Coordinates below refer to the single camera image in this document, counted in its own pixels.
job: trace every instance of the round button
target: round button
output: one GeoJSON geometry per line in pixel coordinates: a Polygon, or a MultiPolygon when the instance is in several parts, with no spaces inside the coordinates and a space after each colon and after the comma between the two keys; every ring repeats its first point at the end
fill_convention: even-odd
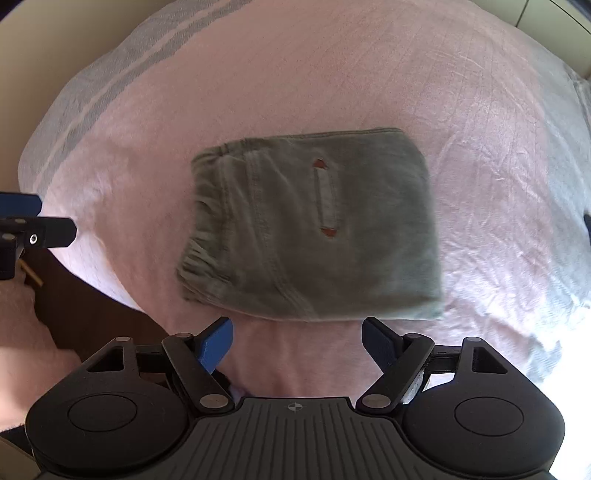
{"type": "Polygon", "coordinates": [[[386,395],[372,394],[366,395],[361,401],[367,408],[386,408],[392,401],[386,395]]]}
{"type": "Polygon", "coordinates": [[[120,395],[94,395],[74,403],[68,418],[86,432],[111,432],[131,423],[137,411],[134,402],[120,395]]]}
{"type": "Polygon", "coordinates": [[[523,424],[523,413],[509,401],[495,397],[465,400],[456,407],[457,422],[466,430],[487,437],[515,432],[523,424]]]}
{"type": "Polygon", "coordinates": [[[228,404],[228,399],[224,395],[210,393],[209,395],[201,397],[199,403],[205,408],[211,408],[214,410],[216,408],[224,408],[228,404]]]}

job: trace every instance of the white blanket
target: white blanket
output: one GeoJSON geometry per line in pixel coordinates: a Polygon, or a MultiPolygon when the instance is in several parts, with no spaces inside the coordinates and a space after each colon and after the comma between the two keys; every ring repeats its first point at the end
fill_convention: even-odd
{"type": "Polygon", "coordinates": [[[360,323],[275,323],[181,298],[190,162],[242,137],[403,129],[430,169],[446,305],[441,321],[389,325],[485,338],[562,410],[553,472],[583,479],[589,98],[561,60],[468,0],[178,0],[64,88],[20,182],[44,215],[74,218],[78,239],[55,254],[91,285],[170,333],[227,313],[221,370],[235,386],[356,399],[379,375],[360,323]]]}

